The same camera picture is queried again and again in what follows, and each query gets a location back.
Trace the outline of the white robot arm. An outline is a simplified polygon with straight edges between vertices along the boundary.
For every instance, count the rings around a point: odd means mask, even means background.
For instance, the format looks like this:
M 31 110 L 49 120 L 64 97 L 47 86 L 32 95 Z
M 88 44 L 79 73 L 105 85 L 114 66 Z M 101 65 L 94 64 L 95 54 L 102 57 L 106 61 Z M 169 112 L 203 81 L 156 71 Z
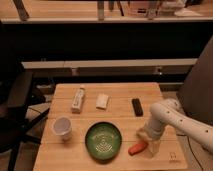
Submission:
M 180 103 L 164 99 L 150 106 L 150 117 L 136 134 L 143 140 L 159 141 L 167 125 L 173 126 L 213 154 L 213 126 L 189 118 L 179 112 Z

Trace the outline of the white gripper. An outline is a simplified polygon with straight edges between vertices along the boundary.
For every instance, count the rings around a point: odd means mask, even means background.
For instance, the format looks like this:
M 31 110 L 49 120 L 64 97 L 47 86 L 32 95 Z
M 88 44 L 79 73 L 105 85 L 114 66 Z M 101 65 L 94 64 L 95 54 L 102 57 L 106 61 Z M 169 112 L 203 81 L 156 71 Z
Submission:
M 136 135 L 143 141 L 148 143 L 148 150 L 154 157 L 158 152 L 161 144 L 160 138 L 163 133 L 144 126 L 136 131 Z

